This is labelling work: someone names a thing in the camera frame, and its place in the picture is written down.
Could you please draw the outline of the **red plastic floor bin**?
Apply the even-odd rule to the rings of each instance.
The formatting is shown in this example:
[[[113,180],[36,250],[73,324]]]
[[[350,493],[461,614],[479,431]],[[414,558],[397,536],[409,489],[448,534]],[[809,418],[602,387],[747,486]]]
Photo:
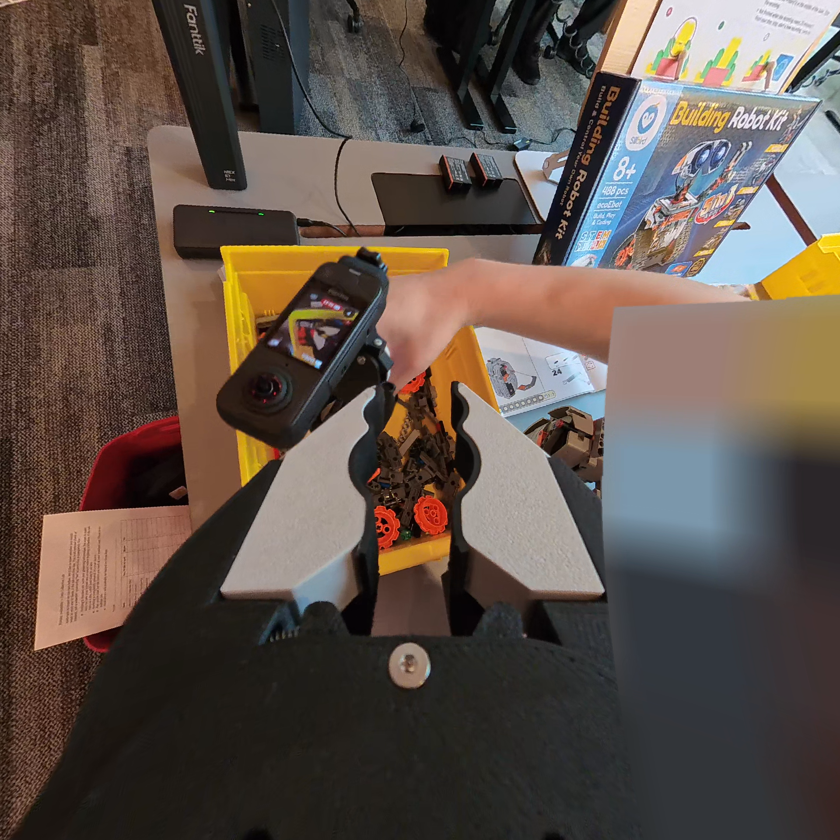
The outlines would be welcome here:
[[[182,433],[177,416],[120,435],[99,451],[80,511],[188,504]]]

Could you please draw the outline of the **black power adapter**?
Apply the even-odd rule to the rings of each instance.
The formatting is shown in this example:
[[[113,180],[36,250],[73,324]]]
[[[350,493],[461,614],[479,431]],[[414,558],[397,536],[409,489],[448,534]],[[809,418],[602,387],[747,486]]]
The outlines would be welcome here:
[[[294,213],[251,207],[176,205],[173,245],[183,259],[220,259],[224,246],[299,245]]]

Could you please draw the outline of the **person's right hand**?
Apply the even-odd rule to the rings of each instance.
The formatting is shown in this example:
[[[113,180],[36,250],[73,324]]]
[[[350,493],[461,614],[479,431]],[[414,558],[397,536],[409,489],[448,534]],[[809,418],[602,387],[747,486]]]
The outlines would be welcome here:
[[[488,260],[465,259],[390,281],[377,332],[392,359],[395,389],[424,372],[459,330],[482,326],[482,287],[489,266]]]

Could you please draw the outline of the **blue robot kit box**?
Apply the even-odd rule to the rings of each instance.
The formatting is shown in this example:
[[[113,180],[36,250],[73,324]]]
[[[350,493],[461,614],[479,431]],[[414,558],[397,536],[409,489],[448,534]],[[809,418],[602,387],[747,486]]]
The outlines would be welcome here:
[[[817,109],[597,72],[533,263],[695,277]]]

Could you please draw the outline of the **dark computer tower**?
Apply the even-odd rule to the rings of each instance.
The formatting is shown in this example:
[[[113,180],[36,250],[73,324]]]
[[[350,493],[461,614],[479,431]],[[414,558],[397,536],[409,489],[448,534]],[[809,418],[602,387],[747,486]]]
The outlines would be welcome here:
[[[243,1],[238,4],[263,133],[298,132],[308,84],[309,1]]]

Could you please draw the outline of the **yellow parts bin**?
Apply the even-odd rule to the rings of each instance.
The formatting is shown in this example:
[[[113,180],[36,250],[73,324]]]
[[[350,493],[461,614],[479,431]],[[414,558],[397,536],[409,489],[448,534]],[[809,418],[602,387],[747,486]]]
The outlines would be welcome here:
[[[839,233],[820,237],[753,287],[753,300],[839,295]]]
[[[274,316],[286,307],[306,280],[322,264],[341,256],[354,256],[359,245],[225,246],[224,309],[230,372],[234,373],[257,342],[256,319]],[[440,270],[448,263],[446,248],[389,247],[367,245],[381,254],[389,279]],[[436,413],[448,434],[450,383],[466,384],[497,412],[496,395],[490,384],[476,331],[458,331],[447,348],[430,365],[430,382],[436,389]],[[271,460],[277,451],[237,431],[238,468],[243,487]],[[397,540],[380,553],[380,573],[391,574],[448,556],[450,531],[410,541]]]

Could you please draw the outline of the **dark slim upright device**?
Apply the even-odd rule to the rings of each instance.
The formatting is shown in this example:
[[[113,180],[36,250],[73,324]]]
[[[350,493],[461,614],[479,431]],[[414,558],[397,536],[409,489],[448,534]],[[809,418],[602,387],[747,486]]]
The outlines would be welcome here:
[[[243,191],[245,164],[230,82],[230,11],[235,2],[153,1],[206,181]]]

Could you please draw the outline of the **person's right forearm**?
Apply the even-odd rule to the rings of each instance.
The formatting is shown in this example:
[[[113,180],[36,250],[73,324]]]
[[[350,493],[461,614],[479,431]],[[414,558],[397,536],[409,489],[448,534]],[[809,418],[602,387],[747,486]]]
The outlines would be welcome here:
[[[749,302],[732,290],[654,272],[476,258],[455,268],[466,324],[557,345],[603,363],[609,360],[616,308]]]

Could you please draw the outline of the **black desk mat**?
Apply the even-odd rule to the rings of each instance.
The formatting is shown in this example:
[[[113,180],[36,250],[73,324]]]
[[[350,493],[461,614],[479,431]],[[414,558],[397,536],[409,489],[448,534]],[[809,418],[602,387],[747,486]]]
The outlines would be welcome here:
[[[440,175],[374,173],[371,181],[387,236],[529,235],[543,223],[519,182],[448,192]]]

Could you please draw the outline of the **wooden table black frame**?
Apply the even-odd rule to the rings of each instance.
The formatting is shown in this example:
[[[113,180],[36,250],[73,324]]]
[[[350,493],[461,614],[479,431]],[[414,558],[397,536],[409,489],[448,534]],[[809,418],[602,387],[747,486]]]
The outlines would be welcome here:
[[[436,57],[455,96],[464,126],[486,127],[481,99],[500,133],[518,132],[502,95],[509,74],[521,81],[560,52],[564,5],[581,2],[428,1],[423,26],[436,43]]]

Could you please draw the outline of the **grey partly built robot model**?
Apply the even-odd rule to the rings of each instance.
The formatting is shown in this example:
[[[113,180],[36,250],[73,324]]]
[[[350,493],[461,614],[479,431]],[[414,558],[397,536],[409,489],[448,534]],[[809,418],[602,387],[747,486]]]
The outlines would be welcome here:
[[[524,430],[548,456],[566,464],[594,492],[602,494],[604,418],[573,406],[561,406]]]

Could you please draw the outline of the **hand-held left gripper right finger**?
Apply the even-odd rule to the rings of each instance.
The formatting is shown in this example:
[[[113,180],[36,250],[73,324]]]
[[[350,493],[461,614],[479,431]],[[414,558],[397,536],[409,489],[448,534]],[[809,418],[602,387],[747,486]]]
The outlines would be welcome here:
[[[450,389],[455,467],[448,623],[468,636],[498,603],[540,636],[549,602],[606,596],[602,504],[466,384]]]

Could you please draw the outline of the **open instruction booklet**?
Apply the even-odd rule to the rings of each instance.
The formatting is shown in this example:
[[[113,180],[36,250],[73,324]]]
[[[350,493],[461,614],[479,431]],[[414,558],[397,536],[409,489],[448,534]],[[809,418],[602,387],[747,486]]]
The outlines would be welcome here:
[[[505,417],[606,387],[606,364],[587,355],[489,328],[478,328],[476,338]]]

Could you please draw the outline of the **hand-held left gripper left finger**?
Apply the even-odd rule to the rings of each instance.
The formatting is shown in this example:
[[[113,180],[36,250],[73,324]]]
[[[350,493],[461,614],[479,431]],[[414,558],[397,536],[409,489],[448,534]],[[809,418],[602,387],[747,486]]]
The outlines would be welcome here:
[[[334,605],[352,634],[371,633],[379,582],[368,482],[384,427],[384,387],[371,386],[291,448],[220,588],[234,600],[280,600],[300,614]]]

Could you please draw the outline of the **white printed form sheet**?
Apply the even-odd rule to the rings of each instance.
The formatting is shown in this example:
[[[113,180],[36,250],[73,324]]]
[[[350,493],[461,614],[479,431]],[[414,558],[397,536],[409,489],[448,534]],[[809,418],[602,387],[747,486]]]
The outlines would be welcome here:
[[[46,514],[35,650],[120,627],[191,533],[188,506]]]

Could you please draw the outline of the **instruction poster on stand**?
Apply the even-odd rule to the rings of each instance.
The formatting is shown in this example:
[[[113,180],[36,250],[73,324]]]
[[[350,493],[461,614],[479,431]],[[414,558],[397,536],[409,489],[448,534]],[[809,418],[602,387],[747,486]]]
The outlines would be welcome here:
[[[629,74],[779,93],[819,46],[838,1],[664,1]]]

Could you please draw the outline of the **pile of building pieces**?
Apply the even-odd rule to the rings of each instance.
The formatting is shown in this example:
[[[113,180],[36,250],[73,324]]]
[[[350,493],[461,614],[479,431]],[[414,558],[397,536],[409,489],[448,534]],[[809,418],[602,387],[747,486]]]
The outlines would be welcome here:
[[[401,548],[425,537],[413,518],[413,508],[420,496],[440,499],[451,510],[459,489],[455,469],[455,441],[437,415],[437,392],[431,370],[423,388],[415,394],[398,393],[395,414],[398,432],[383,431],[377,438],[378,466],[367,487],[375,506],[393,509],[402,531],[390,549]]]

